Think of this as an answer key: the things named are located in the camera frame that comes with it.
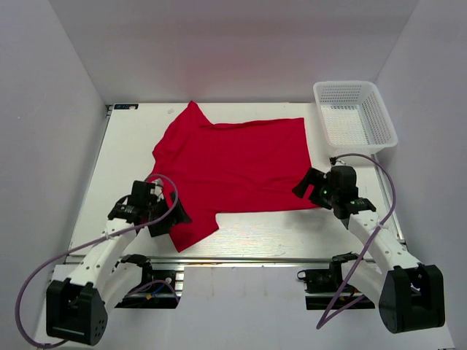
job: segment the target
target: wall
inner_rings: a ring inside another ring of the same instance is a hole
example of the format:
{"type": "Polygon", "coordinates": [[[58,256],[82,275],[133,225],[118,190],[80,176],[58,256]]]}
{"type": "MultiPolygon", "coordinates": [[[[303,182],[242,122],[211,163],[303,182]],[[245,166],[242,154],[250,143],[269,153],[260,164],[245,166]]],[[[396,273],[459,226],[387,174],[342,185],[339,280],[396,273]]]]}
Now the wall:
{"type": "MultiPolygon", "coordinates": [[[[1,2],[0,106],[0,341],[21,350],[30,347],[16,330],[16,295],[38,264],[69,243],[105,115],[47,1],[1,2]]],[[[43,273],[23,302],[33,334],[45,282],[43,273]]]]}
{"type": "Polygon", "coordinates": [[[50,0],[98,92],[122,101],[309,101],[374,81],[417,0],[50,0]]]}
{"type": "Polygon", "coordinates": [[[422,0],[377,79],[399,137],[382,155],[409,248],[445,278],[456,349],[467,349],[467,2],[422,0]]]}

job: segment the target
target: laundry basket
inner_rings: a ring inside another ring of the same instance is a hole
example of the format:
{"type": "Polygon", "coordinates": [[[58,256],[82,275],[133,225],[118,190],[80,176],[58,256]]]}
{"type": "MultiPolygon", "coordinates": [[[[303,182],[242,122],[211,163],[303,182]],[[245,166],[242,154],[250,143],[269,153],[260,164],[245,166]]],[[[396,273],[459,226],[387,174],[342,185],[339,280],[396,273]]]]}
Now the laundry basket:
{"type": "Polygon", "coordinates": [[[330,157],[372,155],[397,144],[397,136],[375,84],[343,81],[313,86],[330,157]]]}

